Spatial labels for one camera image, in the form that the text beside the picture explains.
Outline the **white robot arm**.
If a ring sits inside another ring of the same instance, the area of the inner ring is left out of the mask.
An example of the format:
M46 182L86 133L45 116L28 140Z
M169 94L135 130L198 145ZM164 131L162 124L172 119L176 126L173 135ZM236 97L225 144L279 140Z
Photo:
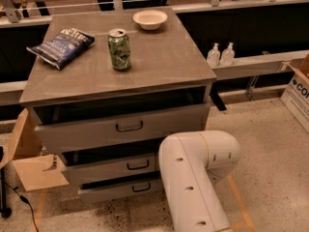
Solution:
M238 164L240 146L221 130L167 136L158 162L175 232L234 232L213 185Z

